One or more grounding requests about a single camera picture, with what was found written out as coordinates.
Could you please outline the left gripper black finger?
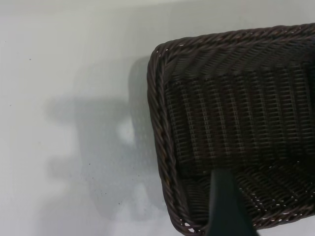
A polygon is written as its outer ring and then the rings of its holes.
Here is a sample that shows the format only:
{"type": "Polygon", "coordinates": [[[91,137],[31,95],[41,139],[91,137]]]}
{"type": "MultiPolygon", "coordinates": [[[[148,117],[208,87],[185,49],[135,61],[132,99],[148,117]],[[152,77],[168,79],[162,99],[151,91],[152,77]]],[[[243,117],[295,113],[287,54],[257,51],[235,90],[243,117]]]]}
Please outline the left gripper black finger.
{"type": "Polygon", "coordinates": [[[232,173],[225,169],[211,172],[207,236],[257,236],[252,219],[232,173]]]}

